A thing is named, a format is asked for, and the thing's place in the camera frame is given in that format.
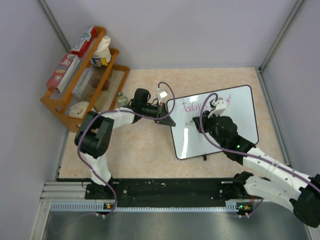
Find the white whiteboard black frame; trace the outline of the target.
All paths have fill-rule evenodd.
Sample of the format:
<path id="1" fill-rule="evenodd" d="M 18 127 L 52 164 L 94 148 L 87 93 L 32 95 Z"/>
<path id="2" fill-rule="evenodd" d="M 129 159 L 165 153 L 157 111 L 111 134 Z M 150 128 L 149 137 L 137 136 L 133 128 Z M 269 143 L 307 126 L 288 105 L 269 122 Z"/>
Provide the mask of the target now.
<path id="1" fill-rule="evenodd" d="M 226 109 L 219 115 L 218 122 L 231 118 L 237 133 L 253 144 L 259 142 L 258 125 L 252 88 L 241 85 L 220 89 L 216 95 Z M 212 134 L 227 135 L 227 131 L 216 127 L 215 117 L 208 117 L 215 97 L 210 92 L 170 99 L 166 105 L 172 111 L 171 135 L 176 158 L 179 160 L 200 157 L 220 152 Z"/>

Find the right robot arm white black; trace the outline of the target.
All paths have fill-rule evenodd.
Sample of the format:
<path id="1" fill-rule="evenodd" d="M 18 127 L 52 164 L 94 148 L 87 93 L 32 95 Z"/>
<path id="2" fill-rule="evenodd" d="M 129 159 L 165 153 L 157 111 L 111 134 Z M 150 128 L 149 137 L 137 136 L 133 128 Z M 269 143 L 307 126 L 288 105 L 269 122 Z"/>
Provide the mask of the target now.
<path id="1" fill-rule="evenodd" d="M 199 133 L 230 160 L 256 170 L 265 177 L 242 172 L 234 178 L 233 192 L 239 198 L 259 197 L 280 205 L 305 225 L 320 225 L 320 176 L 301 173 L 265 154 L 254 143 L 240 136 L 229 116 L 208 110 L 193 117 Z"/>

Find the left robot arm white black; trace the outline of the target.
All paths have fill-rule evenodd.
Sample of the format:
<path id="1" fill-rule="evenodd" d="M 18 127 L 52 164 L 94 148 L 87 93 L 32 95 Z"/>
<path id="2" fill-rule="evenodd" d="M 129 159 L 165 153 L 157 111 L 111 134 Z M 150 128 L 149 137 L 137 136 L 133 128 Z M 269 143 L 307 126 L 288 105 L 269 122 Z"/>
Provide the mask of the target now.
<path id="1" fill-rule="evenodd" d="M 110 144 L 112 131 L 124 125 L 136 123 L 144 118 L 156 124 L 175 127 L 176 123 L 170 117 L 166 105 L 161 102 L 168 93 L 158 89 L 157 103 L 149 102 L 150 92 L 137 88 L 133 99 L 127 105 L 116 110 L 97 113 L 89 111 L 76 134 L 74 143 L 80 160 L 90 169 L 91 181 L 96 192 L 102 198 L 115 194 L 113 185 L 109 183 L 112 174 L 108 168 L 106 152 Z"/>

